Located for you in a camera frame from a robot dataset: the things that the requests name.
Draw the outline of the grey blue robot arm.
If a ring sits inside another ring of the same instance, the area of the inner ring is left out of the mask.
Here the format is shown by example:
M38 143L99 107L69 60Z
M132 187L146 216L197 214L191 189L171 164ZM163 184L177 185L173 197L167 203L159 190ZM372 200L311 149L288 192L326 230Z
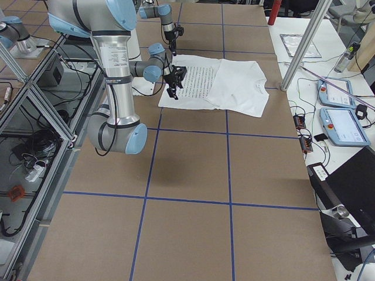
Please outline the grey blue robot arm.
M159 18L161 20L161 29L164 35L163 39L165 43L168 44L172 56L176 56L177 38L183 36L185 30L181 25L177 25L173 21L171 6L169 4L142 6L139 8L138 12L142 19Z
M107 98L88 122L88 137L96 150L139 154L148 136L145 124L135 113L132 81L142 77L151 83L163 79L167 93L177 99L176 89L182 87L186 67L173 65L176 39L183 27L172 19L169 4L146 7L133 1L49 1L49 23L60 33L89 38L103 71ZM131 61L128 41L142 19L159 18L171 54L160 43L148 49L147 61Z

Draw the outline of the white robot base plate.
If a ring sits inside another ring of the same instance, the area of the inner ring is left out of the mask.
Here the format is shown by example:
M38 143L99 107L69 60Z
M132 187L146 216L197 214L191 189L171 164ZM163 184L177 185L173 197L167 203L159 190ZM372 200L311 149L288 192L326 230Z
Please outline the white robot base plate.
M146 80L134 80L132 82L133 96L152 95L154 93L155 84Z

